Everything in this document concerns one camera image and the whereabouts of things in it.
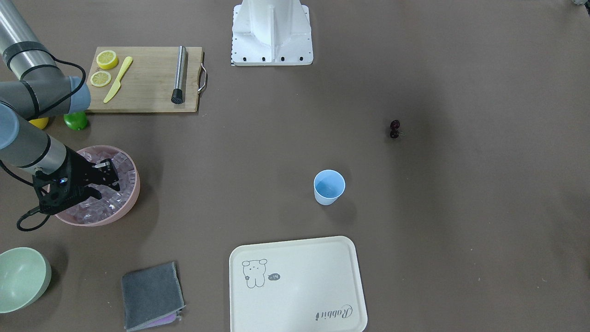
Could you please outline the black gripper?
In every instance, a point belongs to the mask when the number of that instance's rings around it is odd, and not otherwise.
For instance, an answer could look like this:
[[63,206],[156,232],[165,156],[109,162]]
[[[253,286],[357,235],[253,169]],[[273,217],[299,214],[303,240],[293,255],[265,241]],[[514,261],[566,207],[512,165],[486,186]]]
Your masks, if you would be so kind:
[[116,181],[116,168],[111,159],[94,164],[72,149],[66,149],[65,161],[51,174],[37,170],[33,175],[33,188],[39,200],[38,211],[53,216],[90,197],[121,198],[120,183]]

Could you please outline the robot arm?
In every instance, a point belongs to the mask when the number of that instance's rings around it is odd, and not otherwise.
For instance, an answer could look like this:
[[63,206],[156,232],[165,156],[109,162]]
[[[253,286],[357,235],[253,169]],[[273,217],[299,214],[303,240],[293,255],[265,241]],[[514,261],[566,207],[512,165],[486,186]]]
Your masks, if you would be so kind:
[[111,160],[91,163],[35,127],[31,121],[83,114],[91,96],[82,77],[65,75],[10,0],[0,3],[1,62],[15,81],[1,83],[2,162],[30,173],[39,200],[36,211],[49,216],[89,198],[101,199],[98,185],[119,191]]

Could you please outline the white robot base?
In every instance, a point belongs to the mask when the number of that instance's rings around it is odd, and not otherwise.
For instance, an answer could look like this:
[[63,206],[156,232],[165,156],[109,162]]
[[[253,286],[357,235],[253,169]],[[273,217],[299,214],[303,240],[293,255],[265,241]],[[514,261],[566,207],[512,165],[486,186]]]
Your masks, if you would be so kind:
[[232,14],[231,65],[313,63],[310,10],[299,0],[243,0]]

